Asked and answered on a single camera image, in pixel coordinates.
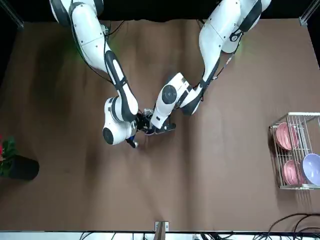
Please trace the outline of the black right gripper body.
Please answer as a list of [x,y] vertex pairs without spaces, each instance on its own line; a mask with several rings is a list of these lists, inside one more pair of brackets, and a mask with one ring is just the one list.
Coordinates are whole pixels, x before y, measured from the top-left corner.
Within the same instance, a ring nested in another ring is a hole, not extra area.
[[137,130],[140,132],[148,132],[150,130],[150,113],[138,112],[136,115]]

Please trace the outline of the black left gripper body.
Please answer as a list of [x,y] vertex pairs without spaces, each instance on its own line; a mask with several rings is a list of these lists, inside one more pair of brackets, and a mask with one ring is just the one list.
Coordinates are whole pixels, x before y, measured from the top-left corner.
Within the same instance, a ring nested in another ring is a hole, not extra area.
[[176,124],[174,122],[171,122],[169,119],[167,119],[161,128],[155,128],[155,134],[163,134],[170,131],[173,131],[176,128]]

